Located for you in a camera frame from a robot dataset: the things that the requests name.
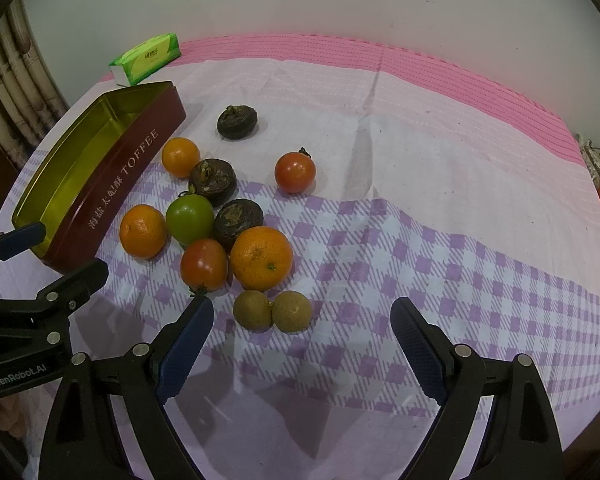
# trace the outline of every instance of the white wall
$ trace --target white wall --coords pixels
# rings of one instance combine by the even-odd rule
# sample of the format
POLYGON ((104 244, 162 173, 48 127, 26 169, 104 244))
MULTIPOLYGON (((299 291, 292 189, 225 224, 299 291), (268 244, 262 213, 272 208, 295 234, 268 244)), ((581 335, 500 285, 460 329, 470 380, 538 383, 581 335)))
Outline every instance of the white wall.
POLYGON ((316 32, 441 57, 526 94, 600 145, 600 15, 589 0, 25 0, 73 103, 114 57, 162 32, 180 40, 316 32))

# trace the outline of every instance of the green tomato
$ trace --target green tomato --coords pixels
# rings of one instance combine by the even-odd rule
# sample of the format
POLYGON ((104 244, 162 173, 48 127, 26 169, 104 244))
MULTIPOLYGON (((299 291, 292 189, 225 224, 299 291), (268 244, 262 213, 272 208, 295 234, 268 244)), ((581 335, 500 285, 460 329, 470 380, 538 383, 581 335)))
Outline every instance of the green tomato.
POLYGON ((209 238, 214 225, 214 210, 205 197, 184 194, 167 209, 167 229, 179 243, 190 246, 200 238, 209 238))

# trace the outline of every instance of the curtain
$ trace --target curtain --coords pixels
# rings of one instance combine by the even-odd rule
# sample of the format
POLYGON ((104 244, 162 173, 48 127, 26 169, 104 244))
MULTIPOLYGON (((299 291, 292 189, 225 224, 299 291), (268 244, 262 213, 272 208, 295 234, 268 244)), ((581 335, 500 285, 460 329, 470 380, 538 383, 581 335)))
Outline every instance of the curtain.
POLYGON ((0 19, 0 147, 19 170, 65 112, 14 0, 0 19))

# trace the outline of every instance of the tomato stem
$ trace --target tomato stem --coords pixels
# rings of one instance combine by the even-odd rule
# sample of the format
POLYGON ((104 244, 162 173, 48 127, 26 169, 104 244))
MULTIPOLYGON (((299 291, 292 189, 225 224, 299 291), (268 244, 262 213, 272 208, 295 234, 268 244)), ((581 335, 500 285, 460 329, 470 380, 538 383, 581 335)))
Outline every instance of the tomato stem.
POLYGON ((191 291, 190 297, 192 298, 199 294, 204 296, 206 293, 208 293, 208 290, 206 290, 206 286, 204 285, 197 286, 195 289, 192 286, 190 286, 189 290, 191 291))

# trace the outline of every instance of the tomato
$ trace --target tomato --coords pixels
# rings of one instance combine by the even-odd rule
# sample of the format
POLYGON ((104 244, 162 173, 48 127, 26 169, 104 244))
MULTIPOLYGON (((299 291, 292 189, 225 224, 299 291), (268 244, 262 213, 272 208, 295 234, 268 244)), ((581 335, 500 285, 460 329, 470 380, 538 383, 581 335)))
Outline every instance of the tomato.
POLYGON ((315 164, 304 148, 287 153, 276 163, 276 182, 287 193, 301 193, 315 178, 315 164))
POLYGON ((211 236, 214 210, 203 196, 184 192, 171 202, 165 217, 171 236, 185 247, 200 238, 211 236))
POLYGON ((226 274, 226 253, 215 240, 197 240, 182 255, 180 276, 196 294, 218 290, 225 282, 226 274))

